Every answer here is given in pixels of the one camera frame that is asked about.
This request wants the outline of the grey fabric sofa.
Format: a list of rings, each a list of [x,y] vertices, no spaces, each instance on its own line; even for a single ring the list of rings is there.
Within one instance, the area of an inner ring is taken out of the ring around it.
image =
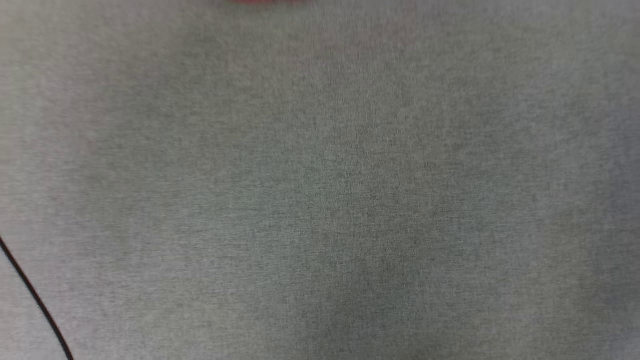
[[[76,360],[640,360],[640,0],[0,0],[0,237]]]

